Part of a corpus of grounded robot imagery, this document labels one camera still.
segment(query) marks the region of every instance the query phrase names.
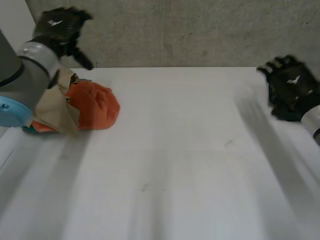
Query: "orange cloth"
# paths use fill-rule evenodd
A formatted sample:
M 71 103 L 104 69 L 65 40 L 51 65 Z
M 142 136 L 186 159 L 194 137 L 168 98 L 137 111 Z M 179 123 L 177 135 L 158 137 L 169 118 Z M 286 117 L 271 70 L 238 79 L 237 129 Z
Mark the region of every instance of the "orange cloth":
M 120 105 L 110 88 L 91 81 L 71 84 L 65 96 L 68 104 L 80 111 L 79 130 L 108 129 L 117 120 Z M 33 121 L 32 126 L 39 132 L 55 132 L 49 126 Z

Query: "white logo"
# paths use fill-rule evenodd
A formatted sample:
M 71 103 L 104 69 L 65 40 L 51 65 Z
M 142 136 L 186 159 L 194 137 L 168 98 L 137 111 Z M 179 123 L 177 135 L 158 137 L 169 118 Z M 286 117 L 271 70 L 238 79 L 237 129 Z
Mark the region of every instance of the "white logo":
M 300 78 L 300 75 L 296 77 L 295 80 L 288 80 L 286 83 L 287 84 L 297 84 L 298 83 L 298 80 Z
M 48 21 L 48 24 L 50 24 L 51 27 L 53 27 L 53 26 L 58 25 L 58 24 L 60 24 L 62 22 L 63 22 L 63 20 L 61 20 L 61 21 L 52 21 L 52 20 L 50 20 L 50 21 Z

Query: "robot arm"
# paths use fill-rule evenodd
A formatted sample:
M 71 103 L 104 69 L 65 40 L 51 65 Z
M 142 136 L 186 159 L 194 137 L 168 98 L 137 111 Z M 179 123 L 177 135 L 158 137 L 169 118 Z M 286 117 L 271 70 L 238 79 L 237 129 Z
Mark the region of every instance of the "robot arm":
M 89 19 L 74 8 L 44 12 L 34 39 L 17 54 L 0 31 L 0 126 L 21 127 L 31 119 L 45 90 L 58 81 L 62 56 L 73 56 L 88 70 L 93 68 L 77 48 L 80 29 Z
M 320 83 L 305 64 L 288 55 L 276 57 L 257 70 L 265 75 L 272 115 L 301 122 L 320 145 Z

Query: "white tabletop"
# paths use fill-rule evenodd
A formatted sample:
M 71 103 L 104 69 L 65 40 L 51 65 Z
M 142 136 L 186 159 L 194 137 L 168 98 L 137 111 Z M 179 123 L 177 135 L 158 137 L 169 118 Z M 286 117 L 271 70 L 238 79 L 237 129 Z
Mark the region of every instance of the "white tabletop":
M 21 135 L 0 169 L 1 240 L 319 239 L 319 148 L 270 116 L 253 67 L 75 72 L 113 90 L 118 119 Z

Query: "beige cloth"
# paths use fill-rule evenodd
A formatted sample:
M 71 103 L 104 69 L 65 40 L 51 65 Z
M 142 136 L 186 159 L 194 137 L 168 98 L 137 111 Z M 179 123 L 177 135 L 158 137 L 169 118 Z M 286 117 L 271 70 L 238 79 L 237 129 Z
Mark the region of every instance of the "beige cloth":
M 47 125 L 57 132 L 77 136 L 80 111 L 68 104 L 68 91 L 73 71 L 61 67 L 58 83 L 51 89 L 46 89 L 37 104 L 32 120 Z

